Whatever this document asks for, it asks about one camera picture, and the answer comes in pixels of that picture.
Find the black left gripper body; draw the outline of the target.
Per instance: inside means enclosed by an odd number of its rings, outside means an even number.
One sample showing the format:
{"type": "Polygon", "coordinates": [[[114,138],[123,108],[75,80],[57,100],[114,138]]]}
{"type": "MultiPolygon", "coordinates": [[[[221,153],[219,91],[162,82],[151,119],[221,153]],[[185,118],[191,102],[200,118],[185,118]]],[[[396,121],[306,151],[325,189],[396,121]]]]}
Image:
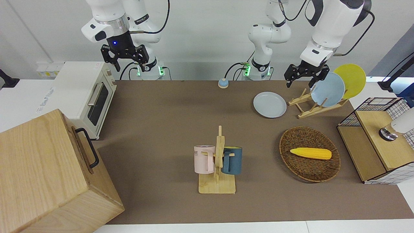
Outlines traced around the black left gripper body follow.
{"type": "Polygon", "coordinates": [[[311,65],[310,63],[306,61],[302,61],[299,65],[300,67],[303,68],[302,77],[312,77],[312,72],[319,73],[324,65],[325,65],[325,61],[322,62],[318,67],[311,65]]]}

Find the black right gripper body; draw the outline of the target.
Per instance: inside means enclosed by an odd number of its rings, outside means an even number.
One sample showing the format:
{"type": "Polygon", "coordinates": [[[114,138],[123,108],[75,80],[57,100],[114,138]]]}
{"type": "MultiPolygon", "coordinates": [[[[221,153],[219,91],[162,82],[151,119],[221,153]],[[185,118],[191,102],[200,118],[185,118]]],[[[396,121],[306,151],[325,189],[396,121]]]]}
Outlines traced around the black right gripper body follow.
{"type": "Polygon", "coordinates": [[[118,36],[110,37],[109,47],[111,53],[114,54],[114,57],[109,57],[111,60],[118,58],[137,60],[136,47],[133,44],[133,40],[129,31],[126,31],[125,33],[118,36]]]}

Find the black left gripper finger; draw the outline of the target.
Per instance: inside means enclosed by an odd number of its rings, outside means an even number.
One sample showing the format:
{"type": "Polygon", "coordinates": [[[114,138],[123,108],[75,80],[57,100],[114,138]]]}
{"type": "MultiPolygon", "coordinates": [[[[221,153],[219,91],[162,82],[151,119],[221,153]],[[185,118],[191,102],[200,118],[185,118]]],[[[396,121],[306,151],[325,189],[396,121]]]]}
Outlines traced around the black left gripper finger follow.
{"type": "Polygon", "coordinates": [[[330,68],[328,66],[323,66],[319,73],[312,72],[312,79],[310,80],[311,82],[310,88],[312,88],[316,82],[325,80],[329,71],[330,71],[330,68]]]}
{"type": "Polygon", "coordinates": [[[287,81],[286,86],[291,87],[293,81],[303,76],[303,68],[297,65],[290,65],[284,73],[284,78],[287,81]]]}

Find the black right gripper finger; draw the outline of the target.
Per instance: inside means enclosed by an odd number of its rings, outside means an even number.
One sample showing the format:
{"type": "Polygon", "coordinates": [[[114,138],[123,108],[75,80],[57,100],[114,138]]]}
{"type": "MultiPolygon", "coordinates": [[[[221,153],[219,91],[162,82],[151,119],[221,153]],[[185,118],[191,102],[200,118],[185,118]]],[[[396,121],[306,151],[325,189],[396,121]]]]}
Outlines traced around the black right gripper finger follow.
{"type": "Polygon", "coordinates": [[[110,52],[112,52],[112,50],[110,49],[110,46],[102,45],[101,53],[102,53],[102,57],[103,57],[104,61],[106,63],[110,63],[110,64],[114,65],[116,71],[119,72],[120,71],[120,65],[119,65],[119,62],[118,62],[119,56],[118,56],[117,52],[115,52],[115,55],[113,57],[111,57],[110,52]]]}
{"type": "Polygon", "coordinates": [[[146,49],[146,46],[145,45],[135,46],[134,50],[135,50],[134,62],[136,62],[140,66],[142,72],[146,72],[145,66],[149,62],[149,54],[146,49]]]}

